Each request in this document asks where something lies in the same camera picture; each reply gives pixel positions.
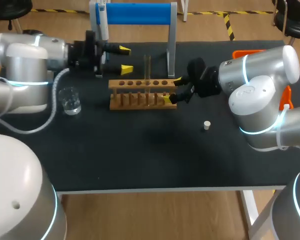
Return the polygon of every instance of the white table frame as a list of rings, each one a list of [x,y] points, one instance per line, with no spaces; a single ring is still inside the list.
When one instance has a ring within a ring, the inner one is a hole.
[[[273,201],[280,190],[285,186],[247,186],[247,187],[179,187],[179,188],[139,188],[139,189],[111,189],[111,190],[86,190],[86,191],[58,191],[59,198],[64,194],[115,194],[115,193],[154,193],[154,192],[208,192],[208,191],[240,191],[243,203],[245,220],[248,225],[250,240],[260,240],[268,229],[273,231],[271,210]],[[259,214],[253,190],[278,190]]]

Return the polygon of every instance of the small white bottle cap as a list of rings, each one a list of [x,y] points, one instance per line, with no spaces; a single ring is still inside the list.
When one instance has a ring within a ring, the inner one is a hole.
[[[205,121],[205,122],[203,123],[204,130],[208,130],[209,127],[210,127],[210,125],[211,125],[211,122]]]

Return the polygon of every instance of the chair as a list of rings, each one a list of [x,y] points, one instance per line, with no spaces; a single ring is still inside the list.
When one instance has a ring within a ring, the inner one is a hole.
[[[108,25],[169,25],[168,78],[175,77],[177,3],[106,3],[90,1],[91,29],[97,40],[109,39]]]
[[[274,3],[272,24],[282,31],[284,37],[291,37],[288,44],[292,45],[295,39],[300,39],[300,2],[273,0],[272,3]]]
[[[0,0],[0,20],[9,21],[8,29],[15,28],[18,34],[43,35],[38,30],[22,30],[19,18],[28,14],[32,9],[31,0]]]

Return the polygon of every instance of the wooden floor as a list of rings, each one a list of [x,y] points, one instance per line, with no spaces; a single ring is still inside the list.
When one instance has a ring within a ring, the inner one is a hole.
[[[89,0],[33,0],[33,7],[88,11],[88,3]],[[188,10],[272,11],[273,6],[271,0],[189,0]],[[222,17],[189,15],[186,23],[181,19],[182,16],[179,16],[178,41],[229,41]],[[67,41],[83,40],[85,31],[90,29],[89,16],[75,13],[31,12],[20,22],[24,29],[38,29]],[[237,41],[283,39],[282,33],[271,26],[271,15],[231,15],[230,23]],[[0,32],[7,32],[7,28],[8,23],[0,21]],[[164,42],[167,34],[168,28],[165,26],[109,27],[113,42]],[[300,60],[300,40],[297,39],[293,46]],[[254,191],[254,195],[260,212],[272,196],[272,191]],[[67,240],[247,239],[241,201],[234,191],[70,195],[65,211]]]

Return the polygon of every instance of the black chair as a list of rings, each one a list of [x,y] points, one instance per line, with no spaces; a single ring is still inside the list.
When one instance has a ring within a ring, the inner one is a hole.
[[[274,4],[272,24],[290,36],[289,45],[300,39],[300,2],[297,0],[272,0]]]
[[[22,30],[19,18],[28,14],[32,9],[31,0],[0,0],[0,20],[9,21],[8,29],[15,28],[18,34],[42,35],[38,30]]]

